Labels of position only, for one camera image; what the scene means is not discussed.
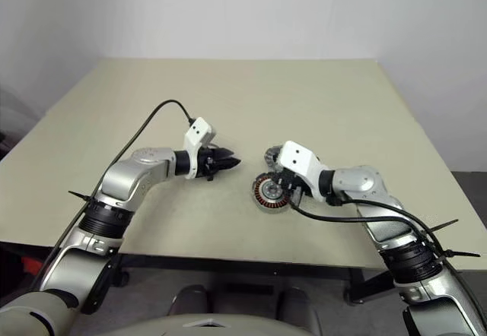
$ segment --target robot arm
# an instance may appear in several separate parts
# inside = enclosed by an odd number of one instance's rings
[[[0,309],[0,335],[68,334],[78,313],[96,312],[112,284],[123,234],[150,188],[178,175],[211,180],[219,170],[239,164],[230,150],[208,147],[214,136],[213,127],[198,118],[185,135],[184,150],[143,148],[113,164],[50,265],[40,291]]]
[[[273,180],[299,204],[301,193],[317,201],[340,205],[366,199],[403,209],[388,194],[379,172],[371,166],[330,170],[312,151],[286,142],[275,158]],[[360,217],[403,217],[386,208],[357,204]],[[442,258],[434,254],[417,231],[402,222],[366,222],[366,230],[382,256],[401,298],[409,307],[404,319],[410,334],[487,334],[479,313]]]

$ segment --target white wall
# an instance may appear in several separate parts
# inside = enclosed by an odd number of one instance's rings
[[[94,62],[58,14],[62,0],[0,0],[0,130],[27,134]]]
[[[375,58],[448,166],[487,171],[487,0],[49,0],[48,5],[56,11],[56,33],[45,32],[54,40],[37,57],[50,58],[43,78],[53,86],[41,79],[43,90],[35,84],[16,89],[41,111],[98,55]],[[39,62],[25,59],[35,70]],[[0,84],[4,70],[0,65]],[[37,81],[32,74],[20,76]]]

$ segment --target black cable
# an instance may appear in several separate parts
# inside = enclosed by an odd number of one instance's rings
[[[350,204],[350,203],[353,203],[353,204],[368,204],[368,205],[373,205],[375,207],[385,208],[385,209],[388,209],[390,211],[394,211],[394,212],[396,212],[398,214],[401,214],[404,217],[407,217],[410,220],[416,222],[428,234],[428,236],[430,236],[431,240],[434,243],[434,247],[436,247],[436,249],[442,255],[444,254],[443,247],[441,246],[440,241],[438,241],[438,238],[433,233],[433,231],[431,231],[431,229],[428,226],[426,226],[426,223],[424,223],[422,220],[420,220],[416,216],[410,214],[408,211],[404,211],[403,209],[400,209],[398,207],[394,207],[392,205],[380,203],[379,201],[368,201],[366,199],[348,199],[346,201],[343,201],[342,203],[343,204]]]
[[[100,185],[101,185],[101,183],[103,181],[103,178],[105,177],[105,174],[107,173],[108,169],[114,163],[116,163],[122,157],[122,155],[124,155],[124,153],[129,149],[130,146],[132,146],[132,144],[134,143],[134,141],[144,131],[145,127],[147,127],[147,125],[149,124],[149,122],[158,113],[158,111],[163,106],[165,106],[168,103],[175,103],[175,104],[177,104],[182,109],[182,111],[184,112],[184,115],[188,119],[189,124],[192,125],[192,123],[194,122],[194,119],[191,118],[191,116],[189,115],[189,113],[186,110],[186,108],[184,108],[183,104],[181,104],[177,100],[174,100],[174,99],[165,100],[164,102],[162,102],[158,106],[156,106],[154,108],[154,110],[152,110],[152,113],[149,115],[149,117],[147,117],[147,119],[144,121],[144,123],[142,123],[142,125],[137,130],[137,132],[132,136],[132,138],[130,138],[130,140],[126,143],[126,145],[122,148],[122,150],[120,150],[120,152],[113,158],[113,160],[107,166],[107,168],[103,172],[102,176],[98,180],[98,183],[95,185],[95,187],[93,189],[93,192],[90,194],[89,199],[83,204],[83,206],[81,207],[81,209],[75,214],[75,216],[73,217],[73,219],[71,220],[71,222],[69,223],[69,225],[65,228],[64,232],[62,233],[62,235],[58,238],[58,240],[54,244],[54,247],[51,250],[51,252],[47,255],[46,260],[44,260],[43,265],[41,266],[40,270],[36,274],[36,277],[33,279],[32,283],[30,284],[30,286],[28,288],[28,292],[33,292],[36,289],[37,282],[43,276],[44,272],[46,271],[46,269],[49,266],[49,264],[51,263],[51,261],[57,256],[57,254],[59,252],[59,248],[60,248],[62,242],[64,241],[64,239],[66,238],[66,236],[69,234],[69,232],[71,232],[71,229],[76,225],[76,223],[78,222],[79,218],[81,217],[81,215],[86,210],[86,207],[89,205],[91,199],[93,199],[93,197],[97,194],[98,188],[100,187]]]
[[[373,205],[376,207],[381,207],[385,209],[389,209],[391,211],[394,211],[398,214],[402,214],[404,217],[409,218],[410,220],[407,220],[406,218],[401,218],[401,217],[393,217],[393,216],[383,216],[383,217],[327,217],[327,216],[318,216],[309,212],[304,211],[303,209],[299,208],[295,203],[292,201],[289,202],[289,205],[291,206],[292,209],[297,211],[298,213],[304,215],[305,217],[311,218],[313,220],[321,220],[324,222],[335,222],[335,223],[364,223],[364,222],[402,222],[407,224],[408,226],[411,227],[411,230],[414,231],[415,235],[418,236],[419,239],[424,239],[425,244],[429,246],[434,253],[440,258],[444,257],[445,251],[441,247],[441,244],[436,237],[436,235],[431,231],[431,229],[422,221],[419,220],[416,216],[413,214],[410,214],[408,211],[404,211],[403,209],[396,208],[394,206],[380,203],[379,201],[368,201],[368,200],[362,200],[362,199],[349,199],[346,201],[342,201],[342,204],[367,204],[367,205]],[[431,238],[431,240],[434,243],[434,246],[431,246],[431,243],[425,239],[423,234],[419,232],[419,230],[414,226],[414,224],[411,222],[414,221],[416,222]],[[477,313],[479,314],[480,320],[482,321],[482,325],[485,330],[487,330],[487,317],[485,316],[484,310],[482,306],[480,305],[479,301],[475,297],[475,294],[473,293],[472,289],[469,287],[467,282],[463,279],[461,274],[458,272],[457,269],[445,258],[442,259],[443,264],[448,268],[448,270],[451,272],[451,274],[457,279],[458,283],[460,286],[463,288],[465,291],[466,295],[469,297],[470,301],[472,302],[474,308],[476,309]]]
[[[302,214],[305,217],[311,218],[312,220],[321,220],[323,222],[335,222],[335,223],[364,223],[364,222],[402,222],[407,224],[411,227],[411,230],[414,231],[415,235],[422,239],[424,238],[423,234],[411,223],[410,220],[402,217],[394,217],[394,216],[381,216],[381,217],[329,217],[329,216],[318,216],[316,214],[312,214],[310,212],[306,212],[305,210],[299,208],[295,203],[292,201],[289,202],[289,205],[292,209],[297,211],[298,213]]]

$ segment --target red object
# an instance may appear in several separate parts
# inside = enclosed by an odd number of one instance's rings
[[[24,272],[31,273],[33,276],[36,276],[40,270],[40,267],[43,266],[42,262],[39,262],[33,258],[28,258],[27,256],[22,257],[22,264],[24,264]]]

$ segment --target table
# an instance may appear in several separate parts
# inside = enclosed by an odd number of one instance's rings
[[[0,163],[0,241],[51,246],[105,166],[162,100],[183,102],[217,129],[214,142],[242,163],[215,181],[177,177],[154,187],[132,219],[129,254],[384,268],[360,224],[319,223],[288,210],[260,211],[253,179],[268,147],[293,140],[332,168],[377,167],[390,193],[438,232],[445,248],[482,258],[487,232],[443,160],[369,60],[219,61],[105,59],[67,93]],[[134,143],[181,149],[186,120],[167,106]],[[305,200],[317,214],[353,216]]]

